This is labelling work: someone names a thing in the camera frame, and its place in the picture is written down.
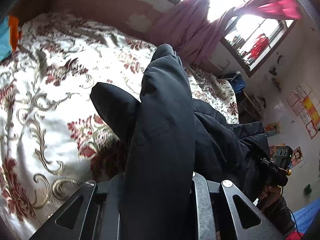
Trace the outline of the person's right hand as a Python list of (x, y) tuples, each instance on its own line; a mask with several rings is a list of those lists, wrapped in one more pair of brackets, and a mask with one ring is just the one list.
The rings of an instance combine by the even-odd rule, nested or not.
[(278, 186), (265, 185), (262, 193), (259, 195), (259, 200), (265, 200), (265, 206), (270, 206), (276, 202), (281, 196), (281, 188)]

